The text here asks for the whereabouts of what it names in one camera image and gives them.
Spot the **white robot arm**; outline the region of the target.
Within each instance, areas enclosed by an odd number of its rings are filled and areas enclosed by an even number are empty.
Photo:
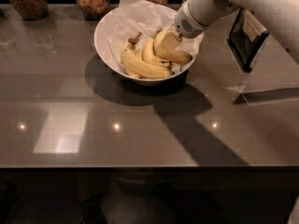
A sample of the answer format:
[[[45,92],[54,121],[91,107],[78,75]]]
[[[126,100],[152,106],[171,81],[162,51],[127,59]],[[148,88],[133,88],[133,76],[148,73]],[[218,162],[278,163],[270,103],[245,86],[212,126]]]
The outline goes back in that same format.
[[[187,0],[171,22],[175,35],[195,38],[217,19],[243,7],[299,63],[299,0]]]

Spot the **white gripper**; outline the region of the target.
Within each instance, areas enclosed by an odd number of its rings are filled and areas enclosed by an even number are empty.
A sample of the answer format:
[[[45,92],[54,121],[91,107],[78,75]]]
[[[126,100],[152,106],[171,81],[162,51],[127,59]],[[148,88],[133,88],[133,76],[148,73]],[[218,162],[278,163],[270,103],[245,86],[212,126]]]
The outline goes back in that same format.
[[[200,0],[188,0],[182,4],[174,18],[174,26],[185,38],[195,38],[207,28],[206,12]],[[159,56],[177,48],[181,37],[169,30],[162,30],[155,36],[155,51]]]

